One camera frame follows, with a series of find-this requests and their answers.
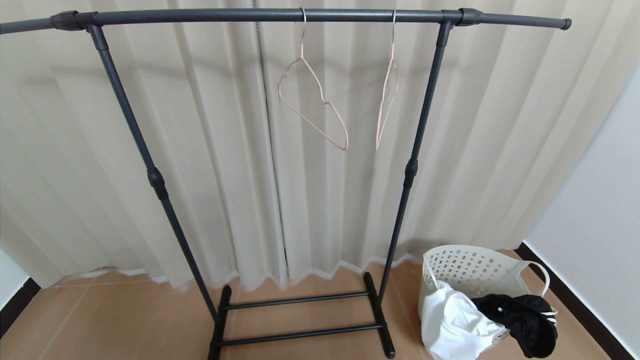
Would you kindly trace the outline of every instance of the beige curtain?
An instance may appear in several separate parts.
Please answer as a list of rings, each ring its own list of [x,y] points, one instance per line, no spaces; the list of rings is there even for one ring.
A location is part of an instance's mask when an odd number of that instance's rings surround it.
[[[389,8],[388,1],[257,1]],[[62,10],[250,7],[248,1],[3,2],[2,21]],[[398,1],[571,17],[569,31],[453,29],[397,256],[439,243],[514,247],[597,132],[640,57],[632,1]],[[336,149],[283,106],[277,83],[302,24],[154,24],[105,33],[205,278],[249,288],[386,255],[438,26],[397,24],[399,90],[374,136],[390,24],[308,24],[305,54],[346,121]],[[6,35],[0,245],[47,286],[114,264],[190,279],[86,33]],[[331,137],[338,123],[300,67],[287,99]]]

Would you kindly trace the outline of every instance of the black metal garment rack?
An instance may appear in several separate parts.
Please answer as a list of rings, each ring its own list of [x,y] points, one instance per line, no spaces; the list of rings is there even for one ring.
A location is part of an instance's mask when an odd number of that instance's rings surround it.
[[[308,9],[306,10],[307,22],[392,22],[392,10],[332,10],[332,9]],[[380,290],[376,291],[373,279],[369,273],[364,274],[364,283],[366,291],[353,293],[341,293],[335,295],[326,295],[318,297],[303,297],[297,299],[286,299],[265,302],[252,302],[245,304],[230,304],[231,287],[226,285],[223,288],[218,310],[216,310],[211,296],[207,291],[207,287],[202,279],[202,275],[198,269],[198,265],[191,253],[187,239],[182,232],[182,227],[178,217],[173,210],[169,194],[164,187],[164,179],[160,170],[154,165],[151,154],[147,148],[142,132],[138,127],[136,118],[131,110],[131,105],[125,94],[124,87],[120,82],[118,72],[109,52],[107,40],[102,32],[102,27],[106,25],[119,24],[149,24],[157,22],[302,22],[303,13],[300,9],[178,9],[178,10],[141,10],[141,11],[125,11],[125,12],[83,12],[76,11],[61,12],[45,19],[25,20],[17,22],[7,22],[0,24],[0,35],[9,33],[20,33],[25,31],[42,30],[42,29],[60,29],[65,31],[86,30],[91,34],[96,50],[100,55],[104,70],[109,77],[111,86],[115,93],[118,103],[122,109],[134,141],[138,146],[140,155],[142,156],[145,166],[147,167],[147,177],[151,187],[156,191],[156,195],[166,213],[169,223],[175,233],[175,237],[180,244],[180,248],[184,253],[184,257],[193,273],[193,277],[202,293],[207,308],[215,323],[213,337],[209,346],[209,360],[218,360],[222,347],[231,345],[242,345],[250,343],[260,343],[265,341],[275,341],[284,339],[304,338],[308,336],[318,336],[326,334],[338,334],[343,332],[353,332],[362,330],[377,329],[380,334],[380,340],[385,355],[392,359],[396,350],[391,341],[391,336],[382,311],[382,298],[385,294],[389,273],[391,271],[391,263],[396,251],[400,226],[404,217],[409,192],[411,190],[413,179],[418,171],[418,154],[422,143],[422,135],[427,123],[427,116],[433,100],[438,73],[444,55],[444,49],[447,45],[449,32],[456,26],[471,26],[476,24],[505,24],[505,25],[521,25],[521,26],[537,26],[541,28],[556,28],[566,30],[571,26],[570,19],[551,19],[544,17],[529,17],[519,15],[503,15],[483,13],[475,9],[462,8],[459,10],[441,10],[441,11],[422,11],[422,10],[397,10],[396,22],[433,22],[440,25],[438,38],[436,40],[436,50],[433,57],[431,72],[429,73],[429,82],[427,84],[424,102],[422,103],[422,111],[418,121],[418,129],[415,134],[413,150],[409,162],[404,170],[404,184],[400,205],[396,216],[394,231],[391,236],[389,245],[387,262],[383,273]],[[350,297],[368,297],[371,303],[375,322],[369,325],[358,325],[341,327],[336,329],[325,329],[316,331],[297,332],[292,334],[279,334],[272,336],[261,336],[258,338],[246,338],[238,340],[224,340],[225,324],[227,314],[230,310],[246,309],[249,307],[275,306],[284,304],[294,304],[299,302],[344,299]]]

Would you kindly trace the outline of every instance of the brown tile floor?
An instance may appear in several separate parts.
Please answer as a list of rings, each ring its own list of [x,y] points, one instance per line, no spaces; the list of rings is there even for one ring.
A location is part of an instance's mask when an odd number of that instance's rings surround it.
[[[368,269],[376,284],[382,266]],[[531,271],[530,286],[541,286]],[[405,262],[393,269],[383,308],[396,347],[396,359],[429,360],[420,342],[417,298],[420,265]],[[232,281],[233,302],[364,290],[359,275],[339,269],[331,281],[310,276],[281,292],[272,281],[243,291]],[[211,290],[214,299],[220,290]],[[560,337],[553,359],[608,359],[560,301]],[[310,302],[230,313],[227,338],[322,329],[373,321],[365,298]],[[0,341],[0,359],[205,359],[212,321],[195,286],[185,292],[156,284],[146,275],[109,272],[95,279],[74,279],[42,290]],[[245,359],[386,359],[376,331],[274,341],[225,348],[224,360]],[[503,341],[481,360],[525,359],[513,339]]]

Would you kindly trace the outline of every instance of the pink wire hanger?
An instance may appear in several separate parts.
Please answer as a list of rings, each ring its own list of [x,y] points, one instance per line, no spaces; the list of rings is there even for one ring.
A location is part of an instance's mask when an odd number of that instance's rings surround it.
[[[380,147],[380,140],[382,139],[382,131],[385,129],[385,124],[387,123],[387,117],[389,116],[391,105],[393,105],[394,99],[396,98],[396,93],[398,92],[398,83],[400,78],[398,77],[398,68],[396,66],[395,47],[396,47],[396,10],[394,9],[393,28],[391,32],[391,59],[389,60],[389,66],[387,67],[385,84],[382,86],[382,99],[380,100],[380,109],[378,110],[378,125],[376,126],[376,151],[378,150],[378,147]],[[391,101],[389,102],[389,107],[387,108],[387,113],[385,114],[385,118],[383,120],[382,106],[385,103],[385,98],[387,96],[387,84],[389,81],[389,73],[391,72],[391,67],[393,67],[394,71],[396,72],[396,90],[394,91],[394,95],[391,97]]]
[[[300,57],[295,59],[295,60],[293,60],[289,64],[289,66],[287,66],[287,68],[284,70],[284,74],[282,74],[282,77],[280,78],[280,82],[278,83],[278,96],[280,97],[280,100],[282,100],[282,102],[284,102],[289,107],[289,109],[291,109],[293,112],[298,114],[301,118],[305,119],[305,121],[307,121],[309,123],[309,125],[313,126],[313,128],[316,129],[318,133],[321,133],[327,140],[329,140],[332,144],[334,144],[336,147],[338,147],[338,149],[340,149],[342,151],[346,151],[347,148],[349,147],[349,134],[347,132],[347,127],[344,125],[344,121],[342,121],[342,117],[340,116],[340,113],[335,108],[333,103],[331,101],[327,101],[327,100],[324,99],[324,93],[323,93],[323,90],[322,90],[322,85],[320,84],[320,80],[318,80],[318,77],[316,76],[316,73],[314,72],[313,69],[311,69],[311,66],[309,66],[309,63],[305,59],[304,41],[305,41],[305,31],[307,30],[307,14],[305,13],[305,9],[300,8],[300,10],[302,10],[302,16],[303,16],[304,21],[305,21],[305,27],[302,29],[302,37],[300,38]],[[285,99],[284,96],[282,96],[282,81],[288,76],[289,69],[295,63],[297,63],[298,61],[302,61],[305,64],[305,66],[307,67],[307,69],[309,71],[311,71],[311,74],[313,75],[313,77],[316,80],[316,83],[318,85],[318,89],[320,89],[320,99],[322,100],[324,105],[330,106],[331,109],[333,110],[333,112],[335,113],[335,115],[338,117],[338,120],[340,121],[340,125],[342,126],[342,130],[344,131],[344,146],[340,146],[340,145],[338,145],[337,142],[333,141],[329,136],[327,136],[327,134],[325,134],[322,130],[320,130],[317,126],[315,126],[311,121],[309,121],[309,119],[306,116],[302,115],[300,113],[300,111],[296,110],[293,106],[291,106],[291,104],[289,104],[287,99]]]

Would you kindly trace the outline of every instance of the silver hanger hook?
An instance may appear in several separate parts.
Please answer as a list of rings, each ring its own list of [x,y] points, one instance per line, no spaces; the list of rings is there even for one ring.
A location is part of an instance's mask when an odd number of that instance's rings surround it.
[[[393,13],[393,28],[391,29],[391,44],[396,44],[396,9],[394,9]]]
[[[302,28],[302,36],[300,37],[300,44],[303,44],[305,41],[305,31],[307,30],[307,13],[305,12],[304,8],[300,8],[300,10],[302,10],[302,19],[305,22],[304,27]]]

